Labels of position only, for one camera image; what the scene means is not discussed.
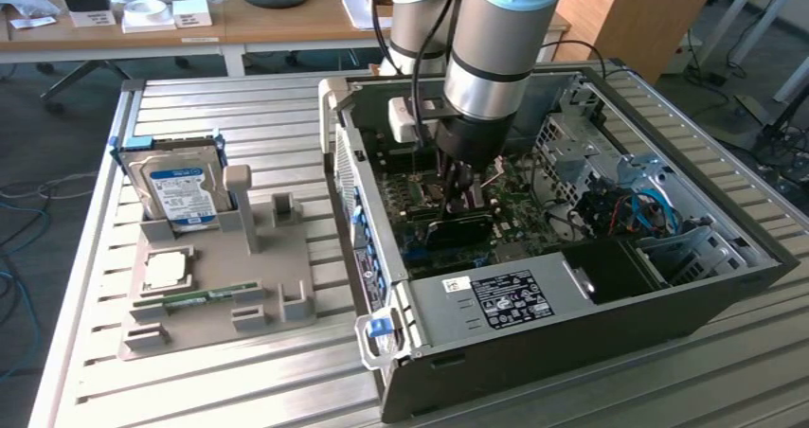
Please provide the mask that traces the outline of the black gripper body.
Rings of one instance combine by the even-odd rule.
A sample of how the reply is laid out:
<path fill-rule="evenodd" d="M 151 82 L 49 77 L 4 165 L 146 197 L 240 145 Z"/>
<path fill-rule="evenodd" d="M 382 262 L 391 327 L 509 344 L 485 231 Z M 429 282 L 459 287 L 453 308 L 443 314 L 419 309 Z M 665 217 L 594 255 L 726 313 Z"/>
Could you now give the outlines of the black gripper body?
<path fill-rule="evenodd" d="M 514 116 L 479 120 L 470 116 L 443 118 L 437 128 L 438 148 L 455 161 L 485 169 L 503 150 Z"/>

